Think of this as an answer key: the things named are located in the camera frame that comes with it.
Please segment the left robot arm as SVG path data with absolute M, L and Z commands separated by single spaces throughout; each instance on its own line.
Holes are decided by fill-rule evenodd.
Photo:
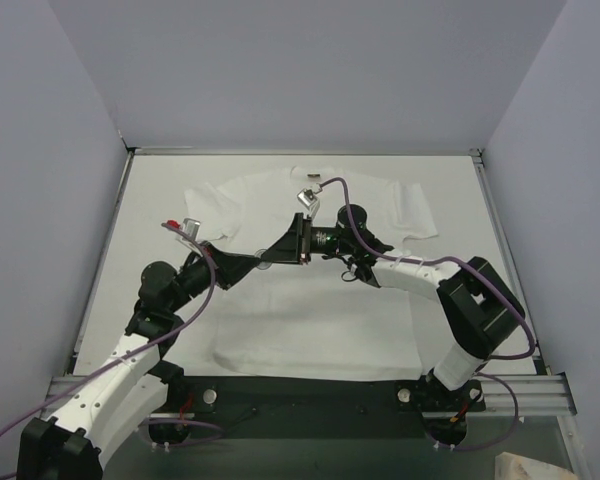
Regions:
M 164 359 L 185 326 L 178 311 L 216 287 L 231 288 L 259 262 L 203 243 L 179 269 L 163 261 L 146 266 L 133 316 L 105 364 L 73 386 L 50 417 L 33 419 L 23 430 L 17 478 L 102 478 L 148 415 L 184 402 L 183 370 Z

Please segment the white t-shirt with flower print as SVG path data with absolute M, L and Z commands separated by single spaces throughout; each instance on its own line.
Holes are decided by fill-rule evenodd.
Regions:
M 199 236 L 246 255 L 271 246 L 302 207 L 298 193 L 325 182 L 315 222 L 332 227 L 351 203 L 369 230 L 403 251 L 437 230 L 419 184 L 333 166 L 287 167 L 202 183 L 184 193 Z M 234 373 L 328 380 L 415 379 L 432 366 L 413 324 L 425 302 L 397 289 L 353 280 L 339 260 L 257 268 L 223 292 L 212 358 Z

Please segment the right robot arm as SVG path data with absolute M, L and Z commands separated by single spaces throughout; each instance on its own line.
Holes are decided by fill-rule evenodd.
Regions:
M 261 259 L 303 264 L 312 255 L 343 261 L 355 279 L 375 288 L 416 294 L 441 305 L 454 342 L 430 375 L 449 391 L 463 387 L 525 320 L 524 310 L 492 265 L 481 257 L 440 262 L 401 256 L 367 228 L 367 212 L 342 207 L 333 227 L 301 213 Z

